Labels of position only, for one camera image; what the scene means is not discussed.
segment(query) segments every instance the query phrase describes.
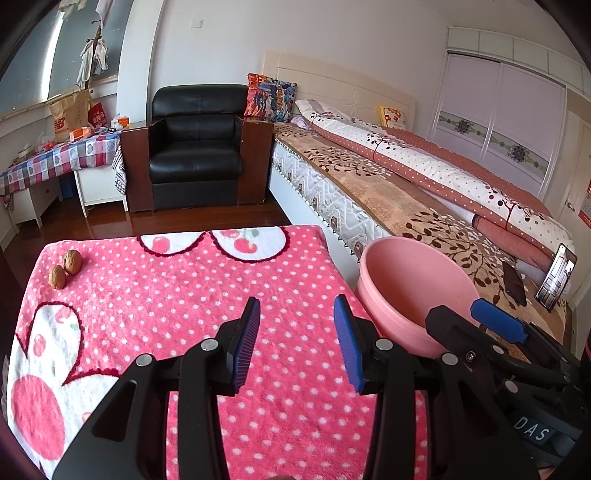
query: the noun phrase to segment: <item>smartphone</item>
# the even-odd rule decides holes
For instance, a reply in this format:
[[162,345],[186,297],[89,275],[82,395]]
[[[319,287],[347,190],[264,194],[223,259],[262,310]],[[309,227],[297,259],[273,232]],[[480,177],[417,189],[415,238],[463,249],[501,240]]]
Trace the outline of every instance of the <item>smartphone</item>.
[[577,256],[566,248],[565,244],[560,244],[546,273],[546,278],[535,294],[535,299],[549,312],[552,311],[562,295],[576,263]]
[[523,281],[512,266],[503,262],[503,279],[505,280],[505,291],[522,307],[527,306],[525,299],[525,288]]

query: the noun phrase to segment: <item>door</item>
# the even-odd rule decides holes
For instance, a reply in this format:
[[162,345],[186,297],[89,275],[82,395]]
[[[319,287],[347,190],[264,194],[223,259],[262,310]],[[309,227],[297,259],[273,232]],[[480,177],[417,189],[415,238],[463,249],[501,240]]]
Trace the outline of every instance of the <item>door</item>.
[[585,210],[589,210],[589,183],[591,181],[591,125],[583,123],[581,143],[574,178],[558,221],[573,237],[578,257],[570,278],[570,291],[564,297],[574,310],[591,286],[591,221],[585,222]]
[[430,140],[541,198],[565,108],[563,85],[498,61],[451,54]]

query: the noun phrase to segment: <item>pillow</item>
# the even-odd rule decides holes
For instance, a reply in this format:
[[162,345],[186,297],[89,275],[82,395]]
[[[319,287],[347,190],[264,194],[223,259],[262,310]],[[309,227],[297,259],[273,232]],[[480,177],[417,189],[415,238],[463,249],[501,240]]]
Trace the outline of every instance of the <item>pillow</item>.
[[289,120],[296,98],[296,83],[282,82],[266,75],[248,74],[248,97],[244,116],[269,122]]
[[318,100],[298,100],[295,104],[299,108],[303,118],[307,118],[312,124],[314,124],[314,119],[316,118],[338,119],[343,124],[354,125],[363,128],[364,130],[380,133],[382,135],[388,134],[386,130],[378,125],[370,124],[369,122],[365,122],[354,116],[349,116],[346,113],[337,110],[335,107],[324,102],[319,102]]
[[406,130],[406,123],[404,121],[404,113],[395,108],[380,105],[378,107],[379,118],[382,122],[382,127],[398,128]]
[[293,115],[290,118],[290,123],[297,127],[300,127],[302,130],[310,130],[310,127],[308,127],[306,120],[301,115]]

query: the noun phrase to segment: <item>walnut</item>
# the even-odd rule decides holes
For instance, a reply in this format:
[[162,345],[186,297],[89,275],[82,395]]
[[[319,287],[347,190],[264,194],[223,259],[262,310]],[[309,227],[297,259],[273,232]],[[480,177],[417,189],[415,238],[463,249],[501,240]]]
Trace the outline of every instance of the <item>walnut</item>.
[[57,290],[66,285],[66,271],[61,265],[54,265],[49,271],[49,285]]
[[82,255],[78,250],[70,250],[64,256],[64,268],[70,275],[76,275],[82,267]]

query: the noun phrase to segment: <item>colorful cushion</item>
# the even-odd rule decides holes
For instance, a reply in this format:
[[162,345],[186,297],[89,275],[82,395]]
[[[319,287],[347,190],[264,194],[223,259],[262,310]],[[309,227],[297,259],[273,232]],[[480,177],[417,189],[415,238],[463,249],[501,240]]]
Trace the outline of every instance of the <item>colorful cushion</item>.
[[285,122],[296,98],[296,83],[282,82],[266,75],[248,74],[248,98],[244,116],[269,122]]
[[398,128],[406,130],[406,122],[404,121],[404,113],[395,108],[380,105],[378,107],[379,118],[382,122],[382,127]]

